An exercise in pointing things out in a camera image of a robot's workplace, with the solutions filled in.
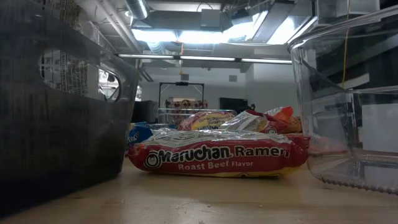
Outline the background table with objects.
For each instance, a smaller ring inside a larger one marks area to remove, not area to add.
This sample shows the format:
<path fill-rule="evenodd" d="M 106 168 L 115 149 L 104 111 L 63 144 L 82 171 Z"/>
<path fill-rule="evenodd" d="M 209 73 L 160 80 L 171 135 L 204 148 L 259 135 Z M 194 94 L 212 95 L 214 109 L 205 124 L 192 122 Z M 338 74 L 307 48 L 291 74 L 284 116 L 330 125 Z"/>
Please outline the background table with objects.
<path fill-rule="evenodd" d="M 165 100 L 166 108 L 178 109 L 207 109 L 208 102 L 206 100 L 194 100 L 188 98 L 170 98 Z"/>

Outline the silver ceiling air duct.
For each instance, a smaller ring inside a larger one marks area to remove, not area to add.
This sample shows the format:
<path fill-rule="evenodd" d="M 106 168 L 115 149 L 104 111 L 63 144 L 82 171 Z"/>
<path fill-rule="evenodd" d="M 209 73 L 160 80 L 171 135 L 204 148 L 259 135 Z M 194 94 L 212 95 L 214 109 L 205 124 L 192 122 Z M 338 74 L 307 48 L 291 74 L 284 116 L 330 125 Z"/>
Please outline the silver ceiling air duct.
<path fill-rule="evenodd" d="M 137 20 L 145 19 L 150 9 L 146 0 L 125 0 L 128 11 Z"/>

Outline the bright ceiling light panel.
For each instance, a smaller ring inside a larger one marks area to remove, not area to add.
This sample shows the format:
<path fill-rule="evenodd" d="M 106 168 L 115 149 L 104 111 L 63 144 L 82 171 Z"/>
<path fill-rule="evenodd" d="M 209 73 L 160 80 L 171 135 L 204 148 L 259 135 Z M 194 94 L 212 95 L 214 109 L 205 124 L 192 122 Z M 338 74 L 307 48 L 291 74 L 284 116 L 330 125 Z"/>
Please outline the bright ceiling light panel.
<path fill-rule="evenodd" d="M 184 44 L 284 45 L 317 23 L 316 16 L 287 16 L 273 21 L 267 11 L 252 16 L 249 22 L 224 31 L 132 29 L 139 41 L 180 42 Z"/>

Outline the clear rectangular plastic bin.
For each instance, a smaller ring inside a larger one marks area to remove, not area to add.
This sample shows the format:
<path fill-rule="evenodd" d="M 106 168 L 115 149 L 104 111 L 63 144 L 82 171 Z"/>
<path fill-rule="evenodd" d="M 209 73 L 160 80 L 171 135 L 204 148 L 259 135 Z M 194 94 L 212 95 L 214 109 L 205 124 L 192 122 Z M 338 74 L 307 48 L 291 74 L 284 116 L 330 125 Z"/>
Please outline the clear rectangular plastic bin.
<path fill-rule="evenodd" d="M 159 108 L 158 123 L 180 124 L 181 121 L 199 112 L 228 112 L 237 115 L 235 110 L 209 110 L 209 109 L 181 109 L 181 108 Z"/>

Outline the black background rig frame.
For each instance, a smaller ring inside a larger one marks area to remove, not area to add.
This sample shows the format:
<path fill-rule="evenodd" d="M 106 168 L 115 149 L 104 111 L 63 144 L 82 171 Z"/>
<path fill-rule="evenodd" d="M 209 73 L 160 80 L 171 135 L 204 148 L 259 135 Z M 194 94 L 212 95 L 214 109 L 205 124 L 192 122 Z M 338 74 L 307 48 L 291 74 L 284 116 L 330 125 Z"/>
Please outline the black background rig frame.
<path fill-rule="evenodd" d="M 205 92 L 205 84 L 204 83 L 189 83 L 189 82 L 160 82 L 159 83 L 159 92 L 158 92 L 158 107 L 161 106 L 161 94 L 162 94 L 162 85 L 175 85 L 175 86 L 189 86 L 189 85 L 199 85 L 201 86 L 201 100 L 204 101 L 204 92 Z"/>

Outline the black background cabinet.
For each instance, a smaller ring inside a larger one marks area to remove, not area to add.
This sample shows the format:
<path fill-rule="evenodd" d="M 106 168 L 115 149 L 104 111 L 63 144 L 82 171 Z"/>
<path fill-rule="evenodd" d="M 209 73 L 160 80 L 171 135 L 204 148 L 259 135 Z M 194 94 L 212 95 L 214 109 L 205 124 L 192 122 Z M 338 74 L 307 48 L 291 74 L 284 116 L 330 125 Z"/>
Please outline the black background cabinet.
<path fill-rule="evenodd" d="M 155 123 L 158 118 L 158 102 L 147 100 L 147 101 L 136 101 L 134 103 L 132 112 L 132 123 L 147 122 Z"/>

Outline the black background monitor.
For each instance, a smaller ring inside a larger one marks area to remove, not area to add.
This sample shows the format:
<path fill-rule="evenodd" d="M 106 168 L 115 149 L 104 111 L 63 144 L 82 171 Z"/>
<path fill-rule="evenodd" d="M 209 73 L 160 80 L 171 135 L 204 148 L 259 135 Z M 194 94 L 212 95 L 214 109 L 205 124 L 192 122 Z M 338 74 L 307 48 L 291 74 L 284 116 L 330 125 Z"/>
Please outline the black background monitor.
<path fill-rule="evenodd" d="M 247 109 L 248 101 L 242 98 L 219 98 L 219 107 L 221 110 L 234 110 L 240 113 Z"/>

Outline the blue ramen pack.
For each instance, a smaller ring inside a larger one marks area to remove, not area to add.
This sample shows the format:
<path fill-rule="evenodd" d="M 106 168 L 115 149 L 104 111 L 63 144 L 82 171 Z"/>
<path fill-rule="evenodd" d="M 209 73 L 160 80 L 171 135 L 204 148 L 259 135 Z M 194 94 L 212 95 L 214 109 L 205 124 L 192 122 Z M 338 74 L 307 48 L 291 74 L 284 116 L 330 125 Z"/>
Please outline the blue ramen pack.
<path fill-rule="evenodd" d="M 56 19 L 98 41 L 98 29 L 75 0 L 33 0 Z M 98 84 L 98 69 L 59 49 L 46 49 L 39 59 L 40 75 L 53 89 L 90 96 Z"/>
<path fill-rule="evenodd" d="M 158 130 L 164 128 L 170 129 L 169 124 L 149 124 L 147 122 L 130 123 L 126 141 L 127 148 L 132 148 L 136 143 L 145 141 L 156 134 Z"/>

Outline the smoky dark plastic bin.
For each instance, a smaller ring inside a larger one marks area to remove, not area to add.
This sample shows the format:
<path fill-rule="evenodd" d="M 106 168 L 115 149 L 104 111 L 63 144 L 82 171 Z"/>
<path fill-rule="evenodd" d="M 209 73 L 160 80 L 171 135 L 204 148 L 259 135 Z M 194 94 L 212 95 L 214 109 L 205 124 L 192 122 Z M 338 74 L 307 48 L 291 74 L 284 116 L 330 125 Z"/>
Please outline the smoky dark plastic bin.
<path fill-rule="evenodd" d="M 46 49 L 98 69 L 90 96 L 53 89 Z M 33 0 L 0 0 L 0 219 L 116 177 L 139 76 Z"/>

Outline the red roast beef ramen pack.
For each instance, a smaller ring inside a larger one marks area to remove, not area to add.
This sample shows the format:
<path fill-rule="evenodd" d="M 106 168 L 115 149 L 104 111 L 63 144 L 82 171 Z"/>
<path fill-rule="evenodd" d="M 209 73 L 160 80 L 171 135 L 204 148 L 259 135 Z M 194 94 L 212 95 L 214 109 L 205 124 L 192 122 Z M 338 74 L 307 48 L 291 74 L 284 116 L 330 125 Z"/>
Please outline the red roast beef ramen pack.
<path fill-rule="evenodd" d="M 178 126 L 179 131 L 219 129 L 225 122 L 234 118 L 234 114 L 225 111 L 201 111 L 184 119 Z"/>
<path fill-rule="evenodd" d="M 159 131 L 131 147 L 140 170 L 213 177 L 284 176 L 306 163 L 301 140 L 252 131 Z"/>
<path fill-rule="evenodd" d="M 288 124 L 284 121 L 253 110 L 245 110 L 223 123 L 219 129 L 281 134 L 287 127 Z"/>

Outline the clear rounded plastic bin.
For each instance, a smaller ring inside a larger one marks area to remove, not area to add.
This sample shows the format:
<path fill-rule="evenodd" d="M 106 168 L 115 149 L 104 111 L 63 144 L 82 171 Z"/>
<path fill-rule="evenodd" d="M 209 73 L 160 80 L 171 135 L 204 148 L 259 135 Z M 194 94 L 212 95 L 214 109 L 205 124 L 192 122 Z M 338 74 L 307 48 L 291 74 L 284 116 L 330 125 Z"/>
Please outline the clear rounded plastic bin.
<path fill-rule="evenodd" d="M 312 175 L 398 195 L 398 0 L 288 50 Z"/>

